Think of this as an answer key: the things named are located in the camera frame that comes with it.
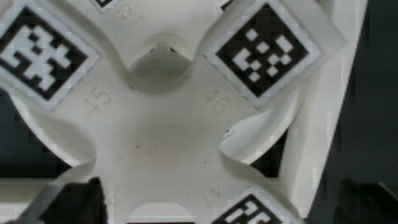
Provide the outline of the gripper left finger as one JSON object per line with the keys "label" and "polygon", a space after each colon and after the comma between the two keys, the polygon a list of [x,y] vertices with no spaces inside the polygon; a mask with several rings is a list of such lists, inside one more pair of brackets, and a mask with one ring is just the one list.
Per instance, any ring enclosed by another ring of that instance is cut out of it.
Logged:
{"label": "gripper left finger", "polygon": [[101,180],[49,185],[15,218],[15,224],[108,224]]}

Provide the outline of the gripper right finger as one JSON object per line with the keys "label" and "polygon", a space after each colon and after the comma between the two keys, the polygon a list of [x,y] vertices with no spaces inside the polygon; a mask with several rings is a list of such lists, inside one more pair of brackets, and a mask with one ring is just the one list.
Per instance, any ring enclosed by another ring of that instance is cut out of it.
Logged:
{"label": "gripper right finger", "polygon": [[398,224],[398,198],[378,183],[340,181],[332,224]]}

